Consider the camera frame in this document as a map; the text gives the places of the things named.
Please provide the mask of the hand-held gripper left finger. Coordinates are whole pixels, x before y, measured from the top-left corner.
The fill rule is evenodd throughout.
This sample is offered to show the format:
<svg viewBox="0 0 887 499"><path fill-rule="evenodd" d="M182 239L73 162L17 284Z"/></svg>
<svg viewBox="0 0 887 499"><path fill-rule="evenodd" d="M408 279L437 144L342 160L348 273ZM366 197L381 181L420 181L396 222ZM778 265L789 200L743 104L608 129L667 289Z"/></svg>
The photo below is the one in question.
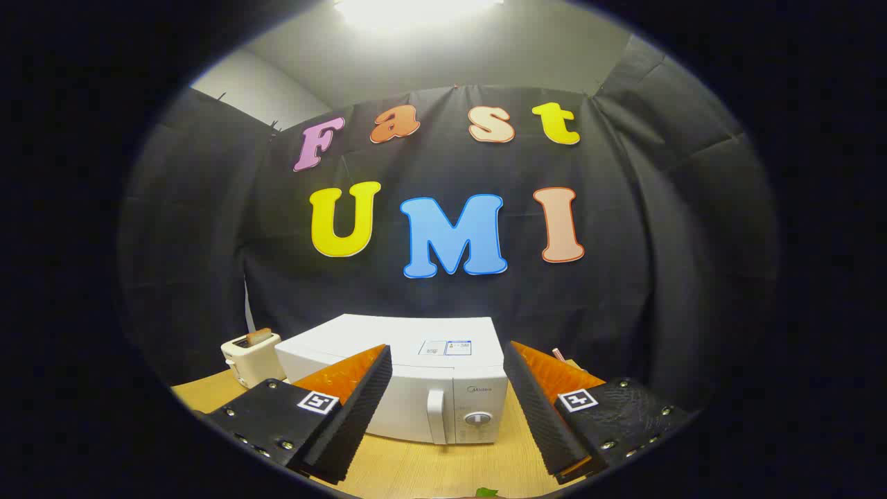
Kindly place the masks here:
<svg viewBox="0 0 887 499"><path fill-rule="evenodd" d="M202 413L202 422L264 461L336 485L345 480L391 375L391 349L379 344L295 382L266 378Z"/></svg>

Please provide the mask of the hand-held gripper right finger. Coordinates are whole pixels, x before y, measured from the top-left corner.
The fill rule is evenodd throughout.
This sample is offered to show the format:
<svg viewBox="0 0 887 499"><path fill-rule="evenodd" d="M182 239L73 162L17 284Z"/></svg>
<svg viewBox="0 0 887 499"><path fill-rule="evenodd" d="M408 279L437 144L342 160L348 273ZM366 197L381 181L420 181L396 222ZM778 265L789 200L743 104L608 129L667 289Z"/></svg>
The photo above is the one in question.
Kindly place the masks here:
<svg viewBox="0 0 887 499"><path fill-rule="evenodd" d="M605 381L514 341L503 354L546 471L561 485L636 460L694 416L631 377Z"/></svg>

